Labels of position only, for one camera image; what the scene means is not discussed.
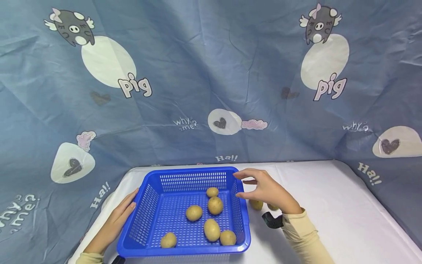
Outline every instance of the dark heart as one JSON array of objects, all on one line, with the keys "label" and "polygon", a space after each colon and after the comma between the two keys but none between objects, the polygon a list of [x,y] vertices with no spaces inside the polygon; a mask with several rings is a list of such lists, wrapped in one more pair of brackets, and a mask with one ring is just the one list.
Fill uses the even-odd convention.
[{"label": "dark heart", "polygon": [[400,140],[394,139],[391,143],[388,139],[381,141],[381,148],[385,154],[390,155],[400,146]]},{"label": "dark heart", "polygon": [[63,177],[64,178],[66,178],[66,177],[69,177],[69,176],[71,176],[71,175],[74,175],[74,174],[76,174],[76,173],[78,173],[78,172],[80,172],[81,170],[82,170],[82,165],[81,165],[81,163],[77,160],[77,159],[75,159],[75,158],[71,158],[70,160],[69,160],[69,166],[70,166],[70,169],[68,169],[64,174],[63,174]]},{"label": "dark heart", "polygon": [[214,121],[214,126],[221,128],[221,129],[225,129],[226,128],[226,119],[224,118],[220,118],[220,121]]},{"label": "dark heart", "polygon": [[94,102],[99,106],[101,106],[105,103],[108,103],[111,100],[109,94],[100,95],[97,92],[91,92],[90,95],[91,95],[91,98],[94,100]]},{"label": "dark heart", "polygon": [[293,99],[299,96],[299,92],[291,92],[289,87],[283,87],[281,90],[282,99]]}]

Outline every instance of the right hand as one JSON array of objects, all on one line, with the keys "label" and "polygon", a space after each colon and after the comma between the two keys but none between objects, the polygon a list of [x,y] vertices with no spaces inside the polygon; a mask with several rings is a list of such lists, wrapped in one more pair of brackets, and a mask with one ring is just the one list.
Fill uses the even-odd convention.
[{"label": "right hand", "polygon": [[257,188],[248,193],[239,192],[237,197],[248,200],[263,201],[267,204],[278,206],[284,214],[301,214],[303,212],[299,203],[293,196],[279,185],[265,170],[244,169],[233,173],[233,176],[239,180],[248,177],[253,180],[244,180],[244,184],[253,184]]}]

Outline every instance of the left hand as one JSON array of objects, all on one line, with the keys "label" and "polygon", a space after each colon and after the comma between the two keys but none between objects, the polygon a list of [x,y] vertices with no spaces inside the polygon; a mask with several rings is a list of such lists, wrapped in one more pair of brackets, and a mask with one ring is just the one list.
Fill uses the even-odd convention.
[{"label": "left hand", "polygon": [[135,209],[136,203],[132,201],[138,191],[139,188],[128,194],[128,196],[126,196],[126,198],[111,212],[109,218],[98,231],[97,235],[85,248],[84,253],[104,254],[107,247],[119,236],[123,225]]}]

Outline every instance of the black strap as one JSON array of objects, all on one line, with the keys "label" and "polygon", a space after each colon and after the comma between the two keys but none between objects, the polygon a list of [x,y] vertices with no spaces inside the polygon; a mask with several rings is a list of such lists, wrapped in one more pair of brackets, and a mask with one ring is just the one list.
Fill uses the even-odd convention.
[{"label": "black strap", "polygon": [[123,264],[126,261],[124,257],[117,255],[117,257],[113,260],[111,264]]},{"label": "black strap", "polygon": [[265,224],[267,224],[269,228],[277,229],[284,226],[283,215],[280,215],[279,217],[274,218],[270,212],[266,212],[265,214],[262,215],[262,218],[264,219]]}]

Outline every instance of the pink cloud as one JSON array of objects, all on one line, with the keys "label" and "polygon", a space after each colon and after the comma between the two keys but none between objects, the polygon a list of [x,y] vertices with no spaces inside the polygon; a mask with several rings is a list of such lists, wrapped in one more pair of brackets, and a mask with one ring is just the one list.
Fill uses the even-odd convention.
[{"label": "pink cloud", "polygon": [[97,136],[94,131],[90,132],[82,132],[82,134],[76,136],[76,140],[78,141],[78,146],[88,152],[91,148],[91,141]]},{"label": "pink cloud", "polygon": [[242,121],[242,128],[246,128],[248,130],[251,130],[251,129],[262,130],[262,129],[267,128],[267,126],[268,126],[268,123],[262,120],[251,119],[249,121]]}]

